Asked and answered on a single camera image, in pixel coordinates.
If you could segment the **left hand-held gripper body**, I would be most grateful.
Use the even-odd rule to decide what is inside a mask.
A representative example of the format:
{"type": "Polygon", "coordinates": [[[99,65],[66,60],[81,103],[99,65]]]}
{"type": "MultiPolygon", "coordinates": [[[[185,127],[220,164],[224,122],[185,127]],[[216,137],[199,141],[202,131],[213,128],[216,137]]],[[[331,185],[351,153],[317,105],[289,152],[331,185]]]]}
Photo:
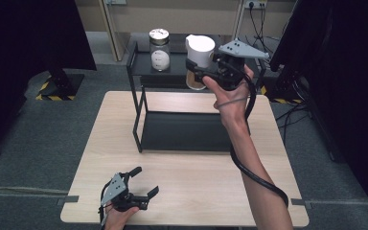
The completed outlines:
{"type": "Polygon", "coordinates": [[[147,210],[149,198],[147,196],[137,196],[129,191],[128,181],[135,176],[136,172],[118,172],[104,185],[101,194],[101,206],[111,205],[119,212],[125,212],[132,207],[139,210],[147,210]]]}

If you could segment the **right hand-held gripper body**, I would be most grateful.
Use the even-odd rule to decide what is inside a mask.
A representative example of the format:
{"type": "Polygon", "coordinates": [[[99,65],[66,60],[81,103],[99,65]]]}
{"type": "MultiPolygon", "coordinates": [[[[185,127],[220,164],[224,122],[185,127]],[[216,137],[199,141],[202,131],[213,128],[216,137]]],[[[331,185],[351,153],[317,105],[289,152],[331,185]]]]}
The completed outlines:
{"type": "Polygon", "coordinates": [[[214,53],[213,62],[218,65],[216,82],[224,90],[234,90],[243,80],[247,58],[266,59],[269,54],[246,44],[237,38],[220,45],[214,53]]]}

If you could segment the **glass jar with white lid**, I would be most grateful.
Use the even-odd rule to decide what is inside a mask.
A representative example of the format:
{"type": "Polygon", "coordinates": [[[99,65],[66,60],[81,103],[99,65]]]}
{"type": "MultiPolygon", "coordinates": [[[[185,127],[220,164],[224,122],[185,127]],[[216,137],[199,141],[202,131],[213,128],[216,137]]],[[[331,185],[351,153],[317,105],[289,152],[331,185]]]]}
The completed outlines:
{"type": "MultiPolygon", "coordinates": [[[[215,41],[209,36],[190,34],[186,37],[187,59],[195,62],[197,67],[207,69],[212,63],[212,55],[214,53],[215,46],[215,41]]],[[[193,67],[186,65],[186,68],[187,86],[193,90],[204,89],[205,85],[196,81],[193,67]]]]}

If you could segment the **glass jar with metal lid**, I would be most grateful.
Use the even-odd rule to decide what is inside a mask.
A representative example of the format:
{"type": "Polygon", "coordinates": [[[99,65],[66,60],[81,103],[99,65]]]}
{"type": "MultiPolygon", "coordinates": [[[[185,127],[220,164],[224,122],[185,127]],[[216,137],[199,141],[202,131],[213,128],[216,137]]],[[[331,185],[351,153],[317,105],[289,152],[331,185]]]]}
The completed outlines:
{"type": "Polygon", "coordinates": [[[153,29],[149,32],[149,53],[151,66],[157,71],[170,67],[170,34],[165,29],[153,29]]]}

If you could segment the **black metal shelf rack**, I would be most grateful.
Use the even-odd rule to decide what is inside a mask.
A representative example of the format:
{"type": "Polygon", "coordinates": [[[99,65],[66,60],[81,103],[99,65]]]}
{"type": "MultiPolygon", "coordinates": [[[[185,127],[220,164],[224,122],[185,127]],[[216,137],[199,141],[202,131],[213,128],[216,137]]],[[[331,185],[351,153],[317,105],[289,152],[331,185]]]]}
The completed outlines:
{"type": "MultiPolygon", "coordinates": [[[[212,112],[150,110],[147,102],[148,88],[187,87],[185,74],[187,55],[171,54],[171,66],[165,71],[152,68],[150,55],[138,49],[137,43],[129,46],[126,70],[136,110],[136,123],[144,117],[141,134],[134,139],[139,151],[143,150],[188,150],[229,151],[230,138],[221,124],[220,116],[212,112]]],[[[218,65],[213,62],[210,71],[218,75],[218,65]]]]}

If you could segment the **person's left hand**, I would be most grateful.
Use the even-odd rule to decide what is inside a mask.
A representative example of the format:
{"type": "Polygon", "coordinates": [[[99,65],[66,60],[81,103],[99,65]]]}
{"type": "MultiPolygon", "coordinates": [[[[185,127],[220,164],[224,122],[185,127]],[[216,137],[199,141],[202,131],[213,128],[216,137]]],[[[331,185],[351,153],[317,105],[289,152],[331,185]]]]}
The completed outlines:
{"type": "Polygon", "coordinates": [[[125,212],[119,212],[113,207],[107,207],[105,210],[104,230],[123,230],[128,220],[138,211],[138,207],[132,207],[125,212]]]}

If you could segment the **person's right hand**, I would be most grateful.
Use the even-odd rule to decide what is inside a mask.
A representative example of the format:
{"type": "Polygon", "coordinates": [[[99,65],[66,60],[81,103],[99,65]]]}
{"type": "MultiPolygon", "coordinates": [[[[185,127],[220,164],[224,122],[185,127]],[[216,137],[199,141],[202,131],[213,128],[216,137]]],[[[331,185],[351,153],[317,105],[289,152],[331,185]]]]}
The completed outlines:
{"type": "Polygon", "coordinates": [[[226,91],[210,77],[205,76],[202,80],[206,87],[211,90],[216,97],[214,108],[220,113],[223,125],[226,128],[245,123],[246,101],[249,97],[249,80],[254,77],[254,72],[244,66],[246,79],[242,80],[238,87],[232,91],[226,91]]]}

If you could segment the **black stand base striped tape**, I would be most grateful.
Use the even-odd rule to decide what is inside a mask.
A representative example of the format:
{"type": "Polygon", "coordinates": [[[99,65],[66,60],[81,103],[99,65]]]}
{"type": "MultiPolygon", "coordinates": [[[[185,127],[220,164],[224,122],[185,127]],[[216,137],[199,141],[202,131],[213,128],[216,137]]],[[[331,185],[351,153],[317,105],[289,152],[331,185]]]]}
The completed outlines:
{"type": "Polygon", "coordinates": [[[73,101],[83,79],[84,74],[68,74],[66,80],[49,76],[42,84],[36,99],[41,101],[73,101]]]}
{"type": "Polygon", "coordinates": [[[277,90],[274,86],[263,85],[261,87],[261,92],[273,103],[300,104],[303,101],[294,89],[281,91],[277,90]]]}

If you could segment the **beige desk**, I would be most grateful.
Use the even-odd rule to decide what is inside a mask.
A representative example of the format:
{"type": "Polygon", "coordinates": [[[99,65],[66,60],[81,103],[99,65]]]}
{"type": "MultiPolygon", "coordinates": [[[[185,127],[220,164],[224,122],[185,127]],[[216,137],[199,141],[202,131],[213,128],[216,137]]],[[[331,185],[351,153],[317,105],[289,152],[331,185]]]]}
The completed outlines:
{"type": "Polygon", "coordinates": [[[131,33],[163,28],[171,34],[234,38],[243,0],[99,0],[114,58],[123,59],[131,33]]]}

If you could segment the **black curtain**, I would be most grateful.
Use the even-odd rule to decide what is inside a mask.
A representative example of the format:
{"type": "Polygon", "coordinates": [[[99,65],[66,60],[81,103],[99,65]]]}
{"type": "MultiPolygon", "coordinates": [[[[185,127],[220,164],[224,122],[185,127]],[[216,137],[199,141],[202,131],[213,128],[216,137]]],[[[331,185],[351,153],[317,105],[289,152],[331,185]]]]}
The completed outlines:
{"type": "Polygon", "coordinates": [[[333,151],[368,196],[368,0],[296,0],[270,67],[278,91],[307,80],[333,151]]]}
{"type": "Polygon", "coordinates": [[[29,80],[96,68],[75,0],[0,0],[0,139],[29,80]]]}

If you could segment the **white wall socket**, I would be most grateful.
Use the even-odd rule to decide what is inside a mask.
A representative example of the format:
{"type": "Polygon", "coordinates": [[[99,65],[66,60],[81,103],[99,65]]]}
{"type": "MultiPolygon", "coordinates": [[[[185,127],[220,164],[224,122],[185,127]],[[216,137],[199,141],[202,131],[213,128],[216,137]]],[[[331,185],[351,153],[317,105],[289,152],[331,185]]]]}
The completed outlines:
{"type": "Polygon", "coordinates": [[[244,7],[251,10],[262,10],[266,7],[267,0],[246,0],[244,7]]]}

